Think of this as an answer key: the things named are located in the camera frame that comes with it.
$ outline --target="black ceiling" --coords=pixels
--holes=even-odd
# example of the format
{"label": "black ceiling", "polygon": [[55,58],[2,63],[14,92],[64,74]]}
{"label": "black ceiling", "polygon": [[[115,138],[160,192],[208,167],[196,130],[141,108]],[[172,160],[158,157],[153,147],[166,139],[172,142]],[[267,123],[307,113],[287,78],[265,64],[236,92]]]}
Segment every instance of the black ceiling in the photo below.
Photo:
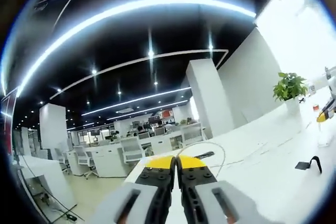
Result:
{"label": "black ceiling", "polygon": [[[14,60],[8,77],[9,89],[18,86],[38,55],[73,25],[110,6],[128,1],[130,0],[72,0],[54,31],[47,35],[40,33],[39,36],[36,28],[38,23],[28,22],[28,32],[24,33],[24,39],[18,39],[14,44]],[[267,0],[222,1],[246,7],[258,14]],[[88,119],[80,115],[87,111],[180,88],[185,80],[188,62],[192,59],[212,57],[218,63],[223,56],[223,53],[169,56],[154,59],[152,68],[148,61],[135,63],[100,74],[49,100],[58,88],[63,89],[90,75],[93,68],[100,71],[146,57],[149,30],[156,55],[207,49],[211,31],[214,48],[228,49],[230,56],[254,28],[253,21],[237,13],[196,5],[151,7],[107,18],[71,38],[43,62],[17,100],[14,126],[18,123],[29,127],[37,125],[37,110],[41,107],[39,101],[65,106],[70,110],[68,117],[73,119],[68,121],[68,127],[81,125]],[[159,83],[157,90],[153,85],[155,80]],[[121,99],[117,95],[119,89],[122,92]],[[162,98],[162,104],[178,101],[179,97],[181,96],[170,95],[166,100]],[[155,104],[157,100],[154,99],[139,106],[149,108]],[[114,115],[115,110],[104,111],[88,118],[92,121],[99,119],[103,123]]]}

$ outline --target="ceiling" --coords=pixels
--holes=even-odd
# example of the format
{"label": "ceiling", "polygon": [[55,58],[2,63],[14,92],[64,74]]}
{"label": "ceiling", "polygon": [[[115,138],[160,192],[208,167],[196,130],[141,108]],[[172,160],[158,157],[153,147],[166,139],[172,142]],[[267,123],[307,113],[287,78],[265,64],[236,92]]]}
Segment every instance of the ceiling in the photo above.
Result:
{"label": "ceiling", "polygon": [[[9,90],[20,84],[38,56],[68,29],[109,7],[133,0],[71,0],[53,27],[60,6],[67,2],[61,1],[48,1],[46,7],[37,5],[42,10],[32,8],[29,17],[22,23],[17,40],[12,45],[12,60],[8,66],[10,74],[7,77]],[[267,2],[220,1],[234,3],[256,14]],[[229,50],[223,64],[253,30],[253,21],[243,14],[199,5],[162,5],[104,19],[72,37],[37,69],[17,100],[14,126],[37,127],[38,110],[43,106],[40,101],[65,106],[69,110],[68,128],[73,124],[83,125],[86,121],[104,124],[106,119],[118,115],[116,111],[124,107],[81,115],[120,102],[179,89],[182,84],[186,85],[185,71],[190,60],[212,58],[214,64],[218,64],[223,53],[173,55],[137,62],[96,75],[51,100],[50,97],[57,93],[57,89],[64,89],[91,75],[93,69],[101,71],[147,57],[150,37],[155,55],[207,49],[210,38],[214,49]],[[188,90],[127,106],[144,110],[157,106],[159,101],[165,105],[189,99],[190,96],[191,91]]]}

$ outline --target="plant pot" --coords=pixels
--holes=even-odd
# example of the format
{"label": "plant pot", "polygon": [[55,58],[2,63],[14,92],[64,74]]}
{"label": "plant pot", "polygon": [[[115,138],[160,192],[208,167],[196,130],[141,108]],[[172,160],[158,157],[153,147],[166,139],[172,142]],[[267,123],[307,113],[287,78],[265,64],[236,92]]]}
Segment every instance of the plant pot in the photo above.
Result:
{"label": "plant pot", "polygon": [[300,112],[299,98],[295,97],[294,99],[289,99],[285,101],[287,111],[289,114],[296,114]]}

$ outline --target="green leaves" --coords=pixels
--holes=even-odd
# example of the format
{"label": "green leaves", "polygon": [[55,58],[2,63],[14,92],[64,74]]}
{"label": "green leaves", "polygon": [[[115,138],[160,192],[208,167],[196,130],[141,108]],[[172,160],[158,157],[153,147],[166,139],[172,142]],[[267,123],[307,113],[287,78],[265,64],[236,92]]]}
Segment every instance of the green leaves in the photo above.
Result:
{"label": "green leaves", "polygon": [[274,86],[273,97],[275,100],[287,101],[295,98],[298,95],[306,95],[308,89],[304,85],[304,78],[298,76],[296,73],[278,73],[282,79]]}

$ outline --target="floor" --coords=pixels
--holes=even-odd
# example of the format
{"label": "floor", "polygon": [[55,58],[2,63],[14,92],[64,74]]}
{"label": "floor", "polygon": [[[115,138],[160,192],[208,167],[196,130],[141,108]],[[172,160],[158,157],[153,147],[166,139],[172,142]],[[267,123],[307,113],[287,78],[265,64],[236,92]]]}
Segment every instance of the floor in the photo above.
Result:
{"label": "floor", "polygon": [[[90,176],[88,180],[84,177],[74,175],[65,174],[65,177],[77,201],[77,206],[71,211],[85,221],[89,220],[95,208],[104,197],[118,188],[124,181],[124,178],[97,178],[96,176]],[[66,220],[64,217],[58,219],[55,223],[64,224],[73,222]],[[76,223],[84,223],[84,221],[78,219]]]}

